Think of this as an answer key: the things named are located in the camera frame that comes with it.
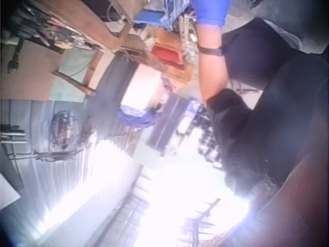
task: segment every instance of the blue latex glove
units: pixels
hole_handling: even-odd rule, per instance
[[[230,0],[193,0],[198,23],[224,26]]]

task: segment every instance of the blue object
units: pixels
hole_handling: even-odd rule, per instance
[[[121,118],[126,125],[141,129],[156,124],[160,116],[160,113],[157,113],[154,108],[150,108],[145,111],[145,114],[141,117],[125,114],[121,109],[119,111],[119,118]]]
[[[193,6],[199,23],[224,26],[230,0],[193,0]]]
[[[171,28],[174,21],[190,5],[190,0],[163,0],[164,10],[143,9],[134,19],[135,23],[148,23]]]
[[[187,111],[196,114],[197,110],[199,109],[201,103],[195,100],[191,100],[189,106],[187,107]]]

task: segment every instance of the red object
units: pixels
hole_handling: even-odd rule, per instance
[[[158,57],[164,64],[171,66],[173,66],[173,63],[184,65],[182,52],[170,46],[156,43],[153,46],[151,53]]]

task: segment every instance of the concrete floor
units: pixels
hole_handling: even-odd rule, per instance
[[[279,27],[297,35],[303,43],[302,51],[322,53],[329,43],[328,1],[326,0],[263,0],[248,10],[246,2],[231,0],[233,6],[241,6],[244,15],[240,22],[253,17],[269,20]]]

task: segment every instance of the person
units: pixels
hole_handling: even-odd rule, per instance
[[[223,149],[225,182],[238,196],[257,195],[251,218],[270,222],[263,228],[254,224],[260,229],[252,240],[243,231],[250,225],[242,224],[228,238],[238,236],[239,244],[227,240],[221,246],[320,246],[310,243],[327,237],[324,143],[328,134],[322,128],[315,138],[313,129],[317,128],[312,129],[311,123],[316,119],[327,127],[326,54],[305,54],[289,47],[261,19],[222,35],[230,1],[194,0],[193,5],[198,22],[199,86]],[[227,88],[229,79],[263,90],[253,110]],[[312,218],[311,212],[317,214]],[[301,222],[304,229],[298,231]],[[290,232],[280,231],[288,226]],[[308,241],[302,234],[289,235],[293,227],[298,234],[311,228],[305,236]],[[270,237],[271,229],[276,232]],[[305,245],[297,244],[301,239]]]

